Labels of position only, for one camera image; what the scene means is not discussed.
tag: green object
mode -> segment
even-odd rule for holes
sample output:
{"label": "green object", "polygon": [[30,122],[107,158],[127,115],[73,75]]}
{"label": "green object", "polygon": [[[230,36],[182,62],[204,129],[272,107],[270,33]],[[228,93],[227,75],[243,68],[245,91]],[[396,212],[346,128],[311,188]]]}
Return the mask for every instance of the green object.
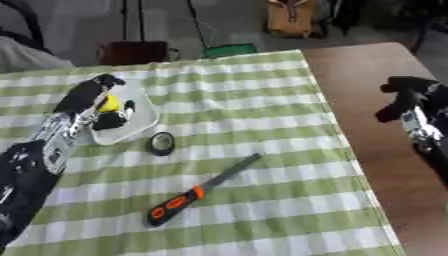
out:
{"label": "green object", "polygon": [[217,47],[209,47],[204,50],[204,58],[216,59],[241,54],[257,53],[253,44],[229,44]]}

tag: white plate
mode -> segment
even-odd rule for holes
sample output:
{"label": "white plate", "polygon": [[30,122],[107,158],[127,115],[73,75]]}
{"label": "white plate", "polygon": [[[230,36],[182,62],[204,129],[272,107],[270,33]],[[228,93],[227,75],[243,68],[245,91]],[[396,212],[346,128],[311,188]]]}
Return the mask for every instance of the white plate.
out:
{"label": "white plate", "polygon": [[159,113],[146,95],[146,90],[141,82],[141,80],[128,79],[124,86],[115,86],[110,90],[110,94],[120,100],[121,110],[126,101],[132,100],[135,102],[135,112],[129,121],[120,128],[94,131],[90,127],[89,130],[95,143],[104,146],[113,145],[138,135],[159,121]]}

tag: metal frame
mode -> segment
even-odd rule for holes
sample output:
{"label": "metal frame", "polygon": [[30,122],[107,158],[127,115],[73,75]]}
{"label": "metal frame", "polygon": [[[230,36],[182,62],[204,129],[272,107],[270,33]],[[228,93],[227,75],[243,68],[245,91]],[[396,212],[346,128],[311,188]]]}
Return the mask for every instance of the metal frame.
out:
{"label": "metal frame", "polygon": [[[138,8],[138,24],[139,24],[139,31],[140,31],[140,41],[145,42],[146,35],[145,35],[145,17],[143,15],[143,0],[138,0],[137,2],[137,8]],[[122,21],[122,31],[123,31],[123,40],[126,41],[128,38],[128,0],[122,0],[122,7],[121,7],[121,14],[123,15],[123,21]]]}

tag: metal pole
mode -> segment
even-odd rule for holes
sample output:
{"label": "metal pole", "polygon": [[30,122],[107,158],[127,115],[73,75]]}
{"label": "metal pole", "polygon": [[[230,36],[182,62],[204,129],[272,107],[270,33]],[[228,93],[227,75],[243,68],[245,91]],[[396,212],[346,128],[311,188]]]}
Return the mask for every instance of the metal pole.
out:
{"label": "metal pole", "polygon": [[145,25],[143,17],[143,0],[138,0],[138,23],[140,28],[140,41],[145,41]]}
{"label": "metal pole", "polygon": [[122,0],[123,7],[121,15],[123,15],[123,41],[127,40],[128,35],[128,0]]}

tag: chair leg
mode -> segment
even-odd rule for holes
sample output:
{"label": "chair leg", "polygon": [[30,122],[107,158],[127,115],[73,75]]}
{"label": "chair leg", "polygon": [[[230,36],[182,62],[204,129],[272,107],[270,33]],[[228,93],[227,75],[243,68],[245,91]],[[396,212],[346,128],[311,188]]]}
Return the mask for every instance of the chair leg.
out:
{"label": "chair leg", "polygon": [[417,54],[418,51],[422,48],[423,43],[426,39],[426,35],[428,34],[431,27],[437,22],[437,19],[431,19],[428,22],[426,22],[422,28],[420,29],[417,40],[415,40],[414,45],[411,47],[411,52],[413,54]]}

